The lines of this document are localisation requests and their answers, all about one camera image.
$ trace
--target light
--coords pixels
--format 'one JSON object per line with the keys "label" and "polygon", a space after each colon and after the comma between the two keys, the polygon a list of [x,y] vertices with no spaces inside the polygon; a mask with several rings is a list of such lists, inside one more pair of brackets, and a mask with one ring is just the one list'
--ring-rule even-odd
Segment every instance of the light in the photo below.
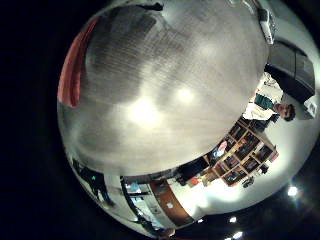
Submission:
{"label": "light", "polygon": [[234,235],[233,235],[233,238],[234,239],[239,239],[239,238],[241,238],[242,237],[242,232],[237,232],[237,233],[235,233]]}
{"label": "light", "polygon": [[288,190],[288,195],[290,197],[296,196],[297,193],[298,193],[298,188],[296,188],[296,187],[290,187],[289,190]]}
{"label": "light", "polygon": [[187,88],[182,88],[177,92],[177,96],[179,98],[180,101],[185,102],[185,103],[189,103],[192,101],[193,99],[193,94],[192,92],[187,89]]}
{"label": "light", "polygon": [[130,106],[129,117],[141,127],[154,126],[159,121],[159,113],[147,99],[140,99]]}
{"label": "light", "polygon": [[230,218],[229,222],[235,223],[235,222],[237,222],[237,218],[236,217],[232,217],[232,218]]}

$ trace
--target shelf unit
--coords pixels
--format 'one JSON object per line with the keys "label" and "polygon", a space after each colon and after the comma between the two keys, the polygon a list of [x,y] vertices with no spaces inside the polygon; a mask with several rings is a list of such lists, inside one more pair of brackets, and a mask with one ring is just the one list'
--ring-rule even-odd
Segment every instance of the shelf unit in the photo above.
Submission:
{"label": "shelf unit", "polygon": [[228,186],[234,186],[278,156],[276,147],[255,132],[252,124],[252,120],[240,118],[221,141],[227,142],[224,154],[219,158],[213,157],[212,152],[203,156],[210,165],[203,171],[204,177],[207,172],[215,176],[213,179],[221,178]]}

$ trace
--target man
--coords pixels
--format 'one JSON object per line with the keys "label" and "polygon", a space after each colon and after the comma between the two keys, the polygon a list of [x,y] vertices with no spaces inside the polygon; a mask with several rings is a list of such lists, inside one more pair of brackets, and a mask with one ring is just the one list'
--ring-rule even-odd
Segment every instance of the man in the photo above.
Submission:
{"label": "man", "polygon": [[281,103],[283,91],[269,73],[263,73],[254,96],[250,99],[245,119],[268,120],[273,114],[279,114],[286,121],[295,117],[292,104]]}
{"label": "man", "polygon": [[75,159],[73,159],[72,165],[76,170],[77,174],[89,184],[92,193],[96,196],[97,199],[99,199],[98,193],[100,191],[103,200],[107,204],[107,206],[115,206],[115,203],[111,200],[111,198],[108,195],[108,191],[102,173],[98,173],[87,167],[81,167],[80,163]]}

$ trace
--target wooden cabinet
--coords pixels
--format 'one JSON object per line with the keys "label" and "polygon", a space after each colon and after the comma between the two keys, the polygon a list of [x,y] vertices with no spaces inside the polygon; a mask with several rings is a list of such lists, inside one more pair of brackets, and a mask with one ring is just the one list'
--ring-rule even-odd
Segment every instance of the wooden cabinet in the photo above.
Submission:
{"label": "wooden cabinet", "polygon": [[[206,171],[215,176],[209,179],[221,178],[228,186],[234,186],[278,156],[275,146],[251,128],[252,123],[240,118],[217,147],[203,156],[210,165],[210,171]],[[224,153],[217,156],[217,149],[224,141],[227,143]]]}

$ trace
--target red object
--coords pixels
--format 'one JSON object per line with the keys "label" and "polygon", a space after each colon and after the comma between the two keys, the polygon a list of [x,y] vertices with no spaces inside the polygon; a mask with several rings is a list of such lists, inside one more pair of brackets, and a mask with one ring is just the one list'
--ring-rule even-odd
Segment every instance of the red object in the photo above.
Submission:
{"label": "red object", "polygon": [[58,87],[58,100],[66,106],[76,107],[79,103],[85,52],[91,32],[98,20],[99,18],[93,19],[76,36],[64,61]]}
{"label": "red object", "polygon": [[197,184],[199,183],[199,180],[198,180],[198,178],[193,177],[193,178],[190,179],[190,182],[191,182],[193,185],[197,185]]}

